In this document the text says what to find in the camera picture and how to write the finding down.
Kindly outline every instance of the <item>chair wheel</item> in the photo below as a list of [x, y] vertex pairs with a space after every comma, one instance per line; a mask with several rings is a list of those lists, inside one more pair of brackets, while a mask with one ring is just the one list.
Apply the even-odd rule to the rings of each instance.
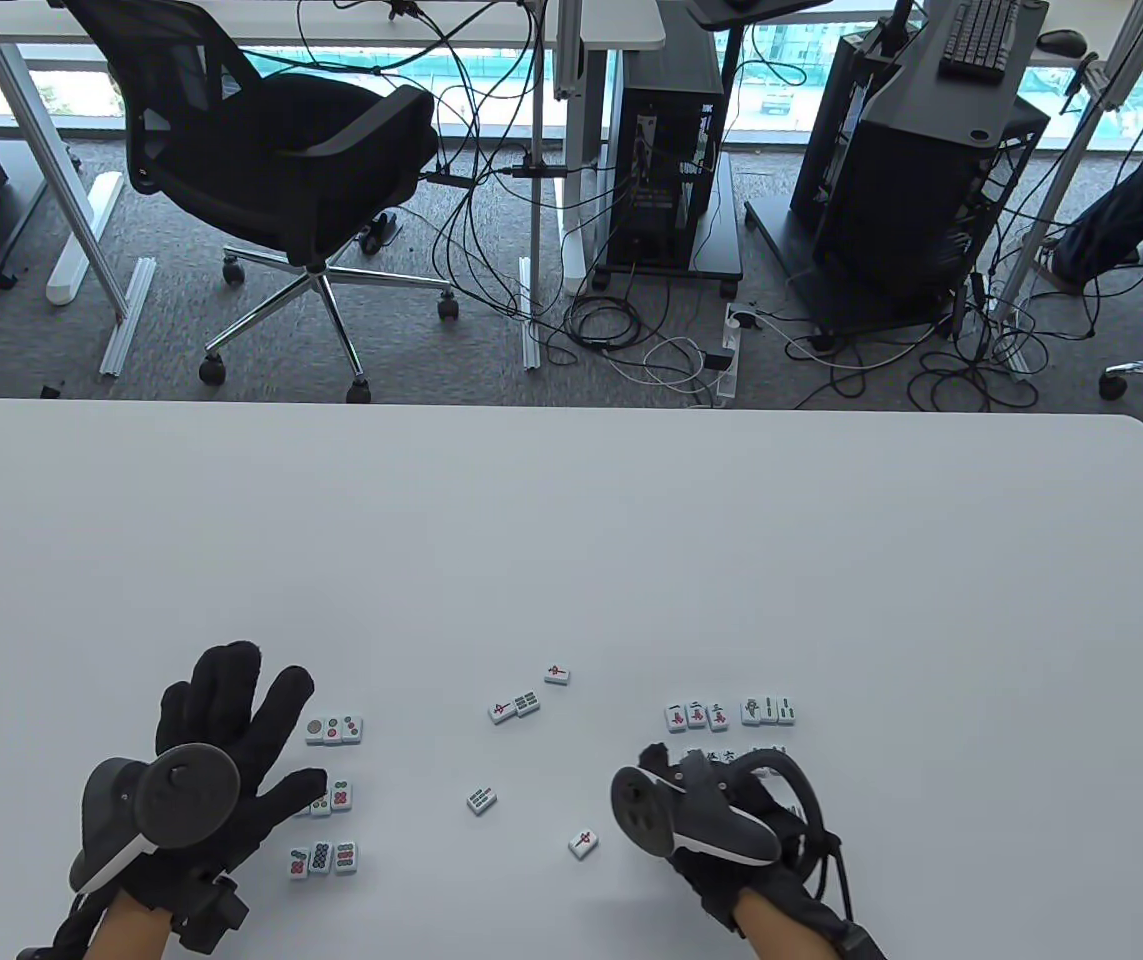
[[438, 319], [439, 320], [459, 319], [459, 301], [456, 299], [455, 293], [442, 291], [442, 296], [438, 297]]
[[837, 337], [831, 333], [814, 333], [805, 339], [816, 357], [830, 357], [832, 353], [837, 353], [837, 347], [839, 347]]
[[371, 401], [371, 384], [367, 383], [366, 377], [353, 379], [353, 383], [347, 389], [347, 393], [344, 394], [344, 402], [346, 403], [369, 403]]
[[202, 361], [202, 366], [197, 369], [197, 378], [207, 387], [218, 387], [219, 384], [224, 383], [224, 361], [219, 360], [219, 353], [207, 357]]
[[224, 274], [224, 282], [229, 287], [241, 287], [247, 279], [247, 271], [242, 270], [242, 264], [239, 264], [237, 256], [232, 255], [224, 257], [222, 273]]
[[1100, 398], [1108, 401], [1121, 399], [1127, 393], [1127, 379], [1110, 374], [1100, 375]]

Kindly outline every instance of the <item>black mesh office chair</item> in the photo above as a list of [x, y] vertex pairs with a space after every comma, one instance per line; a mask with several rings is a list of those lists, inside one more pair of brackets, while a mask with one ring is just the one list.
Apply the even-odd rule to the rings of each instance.
[[438, 314], [457, 315], [451, 285], [427, 275], [335, 266], [384, 207], [401, 205], [438, 149], [433, 97], [387, 97], [301, 73], [261, 77], [219, 24], [179, 0], [64, 0], [104, 51], [127, 105], [127, 163], [141, 193], [163, 192], [200, 221], [279, 250], [224, 248], [224, 279], [250, 261], [297, 274], [206, 343], [202, 383], [224, 383], [219, 347], [315, 289], [353, 367], [351, 403], [370, 402], [362, 365], [331, 283], [438, 289]]

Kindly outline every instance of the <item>chair armrest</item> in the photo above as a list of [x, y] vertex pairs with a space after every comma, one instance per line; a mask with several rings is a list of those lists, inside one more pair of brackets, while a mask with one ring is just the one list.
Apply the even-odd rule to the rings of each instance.
[[415, 87], [398, 87], [366, 113], [344, 127], [335, 136], [315, 143], [306, 150], [278, 150], [275, 157], [288, 161], [303, 161], [315, 169], [353, 169], [350, 154], [371, 151], [389, 157], [391, 151], [410, 154], [414, 138], [408, 129], [416, 125], [427, 127], [433, 118], [433, 97]]

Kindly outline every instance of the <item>desk leg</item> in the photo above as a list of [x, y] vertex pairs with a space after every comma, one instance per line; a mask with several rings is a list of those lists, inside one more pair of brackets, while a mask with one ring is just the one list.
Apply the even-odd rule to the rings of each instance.
[[[99, 248], [97, 232], [91, 227], [91, 216], [95, 215], [91, 201], [83, 192], [82, 182], [77, 177], [73, 165], [69, 162], [64, 143], [59, 141], [59, 136], [55, 131], [55, 123], [51, 123], [50, 115], [47, 115], [46, 109], [37, 96], [32, 77], [30, 77], [27, 67], [14, 45], [3, 46], [0, 43], [0, 90], [15, 114], [15, 125], [33, 151], [33, 159], [37, 160], [42, 177], [46, 177], [46, 183], [49, 184], [55, 202], [59, 206], [59, 211], [64, 214], [64, 219], [73, 232], [73, 238], [77, 238], [87, 259], [90, 261], [96, 279], [99, 279], [101, 287], [109, 296], [109, 302], [113, 303], [114, 329], [110, 334], [109, 346], [105, 349], [99, 371], [117, 376], [122, 371], [123, 362], [126, 362], [127, 349], [131, 345], [131, 336], [135, 334], [139, 312], [154, 275], [155, 262], [151, 257], [141, 257], [131, 273], [131, 283], [128, 285], [127, 293], [122, 293], [122, 287], [118, 283], [109, 261], [105, 259], [104, 251]], [[111, 206], [109, 195], [117, 197], [117, 192], [113, 189], [102, 187], [99, 195], [103, 197], [105, 207], [104, 219], [107, 219], [107, 210]], [[99, 229], [104, 229], [103, 223], [101, 223]], [[62, 255], [59, 259], [64, 262], [64, 256]], [[82, 271], [85, 273], [86, 265], [83, 265]]]
[[580, 224], [591, 218], [594, 205], [583, 205], [584, 184], [589, 197], [597, 192], [593, 174], [581, 170], [594, 165], [602, 146], [602, 98], [607, 83], [607, 51], [585, 50], [584, 75], [580, 87], [567, 101], [567, 129], [565, 138], [567, 177], [553, 179], [557, 194], [558, 243], [562, 251], [562, 291], [575, 294], [584, 283], [585, 238]]
[[[536, 17], [535, 47], [531, 50], [531, 165], [538, 169], [544, 165], [544, 37], [547, 0], [527, 0], [534, 5]], [[531, 178], [531, 240], [530, 255], [517, 259], [517, 290], [522, 325], [522, 367], [535, 370], [539, 367], [539, 333], [535, 326], [539, 311], [539, 210], [542, 210], [544, 182]]]

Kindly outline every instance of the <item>vr controller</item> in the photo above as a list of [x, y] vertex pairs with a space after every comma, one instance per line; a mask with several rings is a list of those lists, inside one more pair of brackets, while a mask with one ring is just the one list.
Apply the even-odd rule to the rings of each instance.
[[[181, 744], [152, 763], [114, 755], [97, 765], [82, 791], [82, 849], [69, 869], [73, 909], [49, 947], [26, 947], [17, 960], [81, 960], [123, 870], [141, 856], [213, 835], [233, 813], [240, 787], [237, 765], [210, 744]], [[224, 933], [241, 927], [247, 907], [235, 890], [214, 867], [159, 891], [182, 946], [210, 954]]]

